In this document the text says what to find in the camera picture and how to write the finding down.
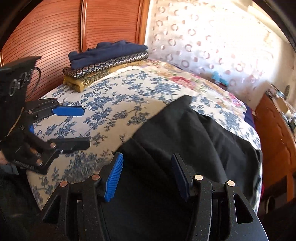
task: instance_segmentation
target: mattress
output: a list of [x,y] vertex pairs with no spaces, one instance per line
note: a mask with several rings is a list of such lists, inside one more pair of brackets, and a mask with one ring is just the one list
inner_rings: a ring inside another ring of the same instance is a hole
[[[224,90],[198,76],[180,71],[161,61],[147,61],[106,76],[82,93],[60,85],[42,98],[57,98],[64,105],[83,106],[82,117],[50,116],[34,123],[35,134],[43,139],[87,137],[91,147],[85,151],[60,155],[47,175],[27,172],[34,197],[42,209],[62,180],[84,181],[108,164],[115,151],[148,119],[168,103],[183,95],[192,96],[191,108],[215,120],[219,125],[260,150],[260,139],[244,121],[245,106]],[[261,183],[256,183],[258,210]]]

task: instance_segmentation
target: cable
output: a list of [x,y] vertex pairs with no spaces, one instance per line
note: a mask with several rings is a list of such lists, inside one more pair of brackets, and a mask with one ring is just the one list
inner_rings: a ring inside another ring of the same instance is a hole
[[38,67],[34,67],[34,68],[32,69],[32,71],[33,71],[34,69],[36,69],[36,70],[39,71],[39,78],[38,78],[38,81],[37,81],[37,83],[35,84],[33,90],[31,91],[31,93],[30,93],[29,95],[27,95],[26,99],[28,99],[29,97],[31,97],[31,95],[35,92],[35,90],[36,90],[36,88],[37,88],[37,86],[38,86],[38,84],[39,84],[39,82],[40,82],[40,79],[41,79],[41,70],[40,70]]

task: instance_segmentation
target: blue object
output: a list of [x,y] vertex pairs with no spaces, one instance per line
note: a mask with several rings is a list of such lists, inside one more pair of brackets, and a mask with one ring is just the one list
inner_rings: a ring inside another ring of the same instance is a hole
[[244,114],[244,121],[247,122],[251,127],[253,127],[255,129],[255,123],[254,123],[254,119],[253,119],[253,114],[252,114],[252,109],[246,105],[246,113]]
[[69,60],[72,69],[81,69],[94,65],[106,60],[121,57],[124,55],[134,54],[147,49],[147,46],[126,42],[124,40],[115,43],[102,42],[98,43],[96,48],[88,49],[85,52],[69,53]]
[[217,71],[213,73],[212,79],[215,80],[216,84],[222,83],[223,85],[228,87],[228,82],[225,79],[222,79]]
[[84,108],[82,106],[58,106],[52,110],[56,115],[64,116],[83,116]]
[[32,133],[34,134],[34,127],[33,127],[33,125],[30,126],[29,131],[32,132]]
[[114,166],[106,182],[106,192],[104,195],[106,202],[109,202],[111,198],[114,197],[122,168],[123,168],[123,155],[120,153],[114,163]]
[[174,173],[180,195],[185,201],[187,201],[188,198],[190,197],[189,183],[175,155],[172,155],[171,160],[172,160],[172,171]]

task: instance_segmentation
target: patterned fabric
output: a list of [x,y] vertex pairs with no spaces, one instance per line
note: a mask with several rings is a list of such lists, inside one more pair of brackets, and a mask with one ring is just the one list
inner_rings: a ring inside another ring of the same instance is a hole
[[69,85],[71,89],[82,92],[86,87],[90,86],[95,81],[100,80],[101,78],[119,70],[122,68],[126,68],[128,66],[139,66],[142,65],[143,61],[135,61],[127,64],[118,65],[109,69],[105,69],[102,71],[95,72],[93,74],[88,74],[80,77],[79,79],[75,79],[73,77],[65,75],[64,84]]
[[138,52],[135,54],[125,55],[125,56],[121,56],[118,58],[106,60],[104,62],[90,65],[88,67],[86,66],[86,67],[83,67],[82,69],[73,70],[70,67],[65,67],[65,68],[63,68],[63,73],[67,76],[73,77],[75,79],[79,79],[80,77],[85,76],[90,73],[95,73],[95,72],[106,70],[106,69],[109,69],[109,68],[112,68],[112,67],[115,67],[118,65],[147,59],[148,56],[149,56],[149,54],[145,50],[145,51],[141,51],[141,52]]
[[[225,129],[249,141],[255,149],[260,149],[256,131],[233,112],[189,88],[143,69],[133,69],[104,79],[82,93],[60,85],[43,98],[56,97],[64,105],[81,105],[85,114],[82,117],[50,116],[34,124],[35,134],[44,140],[87,137],[91,147],[60,155],[52,162],[47,175],[27,172],[39,207],[44,206],[62,180],[76,183],[99,173],[102,166],[112,159],[112,151],[166,104],[185,94],[193,97],[191,107],[195,111],[210,116]],[[256,183],[255,188],[257,202],[254,210],[257,211],[261,181]]]
[[159,60],[146,60],[141,67],[145,71],[157,74],[200,93],[218,105],[232,111],[241,119],[245,117],[246,106],[244,103],[233,94],[221,89],[208,80]]

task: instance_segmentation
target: white curtain with circle pattern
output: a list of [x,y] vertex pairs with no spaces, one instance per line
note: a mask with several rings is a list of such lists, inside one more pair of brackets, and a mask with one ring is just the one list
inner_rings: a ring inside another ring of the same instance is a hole
[[280,78],[283,40],[231,1],[152,1],[150,58],[205,79],[217,71],[228,91],[253,109]]

